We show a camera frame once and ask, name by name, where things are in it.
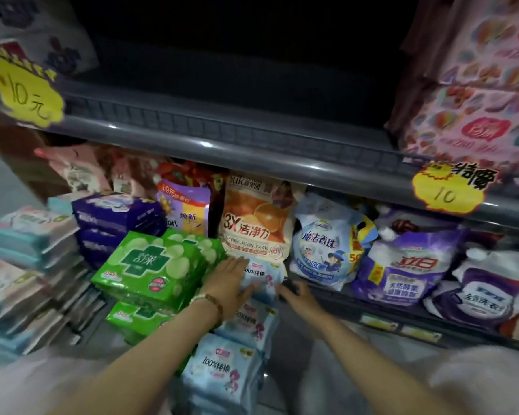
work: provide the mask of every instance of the forearm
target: forearm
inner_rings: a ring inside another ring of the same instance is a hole
[[[344,370],[376,414],[459,413],[339,320],[324,314],[318,327]]]
[[[217,309],[210,302],[195,301],[173,321],[109,365],[50,415],[147,413],[180,363],[218,317]]]

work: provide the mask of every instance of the blue wizard hat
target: blue wizard hat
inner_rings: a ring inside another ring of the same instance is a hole
[[[344,254],[346,252],[345,251],[336,251],[334,253],[329,253],[327,255],[328,258],[332,258],[333,256],[336,258],[336,259],[339,259],[340,261],[343,261],[345,258],[344,258]]]

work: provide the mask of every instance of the person's right hand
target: person's right hand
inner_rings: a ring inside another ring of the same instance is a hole
[[[282,295],[299,316],[312,326],[320,328],[329,314],[323,310],[315,297],[313,297],[307,283],[295,281],[294,285],[298,289],[297,294],[292,293],[288,288],[278,283],[275,288],[277,294]]]

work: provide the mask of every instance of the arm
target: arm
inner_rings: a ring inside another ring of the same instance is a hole
[[[209,293],[231,319],[250,297],[254,286],[240,294],[247,259],[220,263],[201,293]],[[187,355],[219,321],[217,307],[197,300],[171,322],[111,363],[92,382],[63,401],[49,415],[143,415],[156,402],[173,373]],[[115,399],[104,399],[115,396]]]
[[[325,312],[303,282],[295,283],[299,295],[284,286],[278,292],[296,313],[321,335],[344,370],[378,415],[457,415],[451,406],[398,364],[380,353],[352,330]]]

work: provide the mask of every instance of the person's left hand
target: person's left hand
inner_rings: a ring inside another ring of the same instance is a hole
[[[225,259],[217,265],[200,290],[201,294],[210,294],[219,301],[223,307],[224,320],[232,319],[256,289],[256,285],[252,284],[240,292],[240,284],[248,263],[249,260],[243,257]]]

